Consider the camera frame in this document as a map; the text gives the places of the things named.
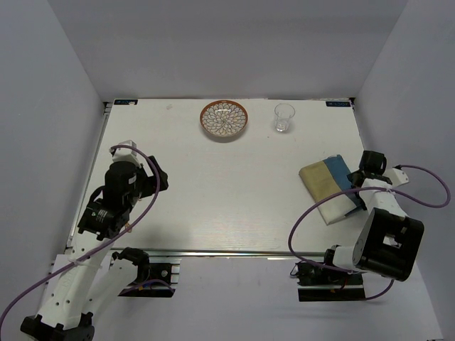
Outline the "blue beige placemat cloth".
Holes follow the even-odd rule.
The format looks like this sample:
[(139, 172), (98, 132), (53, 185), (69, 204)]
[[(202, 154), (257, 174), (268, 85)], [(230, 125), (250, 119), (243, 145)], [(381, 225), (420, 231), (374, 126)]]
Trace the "blue beige placemat cloth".
[[(300, 169), (299, 177), (315, 202), (351, 189), (350, 169), (341, 155), (330, 156)], [(344, 193), (318, 206), (327, 225), (344, 220), (362, 210), (362, 202), (354, 193)]]

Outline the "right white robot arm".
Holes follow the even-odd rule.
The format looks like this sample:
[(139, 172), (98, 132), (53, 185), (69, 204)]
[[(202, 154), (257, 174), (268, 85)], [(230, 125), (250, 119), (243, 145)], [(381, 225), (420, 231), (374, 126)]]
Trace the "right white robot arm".
[(397, 168), (386, 168), (387, 159), (376, 151), (364, 151), (359, 169), (348, 175), (368, 218), (351, 247), (334, 245), (326, 250), (322, 277), (338, 283), (348, 271), (371, 272), (396, 281), (406, 281), (412, 272), (424, 225), (400, 207), (393, 190), (409, 182)]

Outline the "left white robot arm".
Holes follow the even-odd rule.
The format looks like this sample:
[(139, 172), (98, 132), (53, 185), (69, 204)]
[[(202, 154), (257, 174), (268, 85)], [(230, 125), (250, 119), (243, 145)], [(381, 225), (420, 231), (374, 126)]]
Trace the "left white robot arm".
[(114, 241), (130, 228), (132, 209), (140, 199), (168, 189), (168, 176), (153, 156), (146, 158), (152, 174), (134, 152), (114, 156), (104, 185), (91, 194), (77, 225), (68, 264), (39, 311), (24, 318), (20, 330), (32, 340), (92, 340), (95, 318), (129, 284), (147, 281), (149, 256), (131, 247), (113, 255), (110, 270), (94, 284)]

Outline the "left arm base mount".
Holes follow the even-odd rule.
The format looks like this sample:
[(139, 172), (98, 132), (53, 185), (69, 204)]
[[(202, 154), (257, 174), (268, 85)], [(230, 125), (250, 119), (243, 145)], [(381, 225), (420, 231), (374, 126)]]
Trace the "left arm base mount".
[(137, 278), (121, 291), (119, 297), (172, 298), (178, 285), (181, 259), (150, 256), (139, 269)]

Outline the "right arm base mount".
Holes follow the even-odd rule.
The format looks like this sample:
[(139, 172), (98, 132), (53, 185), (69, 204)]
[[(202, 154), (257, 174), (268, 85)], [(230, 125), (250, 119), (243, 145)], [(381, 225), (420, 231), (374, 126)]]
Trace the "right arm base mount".
[(295, 263), (290, 277), (296, 279), (299, 302), (363, 301), (365, 289), (361, 274), (348, 274), (322, 269), (304, 263)]

